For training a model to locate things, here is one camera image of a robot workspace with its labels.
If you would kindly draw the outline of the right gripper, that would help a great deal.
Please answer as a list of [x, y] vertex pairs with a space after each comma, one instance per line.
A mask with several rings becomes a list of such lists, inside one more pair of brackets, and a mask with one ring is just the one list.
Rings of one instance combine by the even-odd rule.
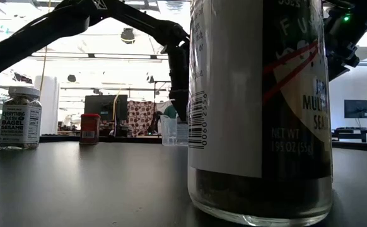
[[325, 55], [329, 80], [348, 72], [347, 66], [356, 67], [359, 58], [357, 43], [367, 31], [367, 18], [356, 7], [333, 7], [325, 19]]

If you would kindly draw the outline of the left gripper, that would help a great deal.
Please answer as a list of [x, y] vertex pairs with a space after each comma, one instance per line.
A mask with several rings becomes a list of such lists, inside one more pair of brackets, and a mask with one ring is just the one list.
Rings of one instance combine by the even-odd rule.
[[167, 48], [172, 90], [170, 100], [182, 122], [187, 121], [189, 99], [189, 43]]

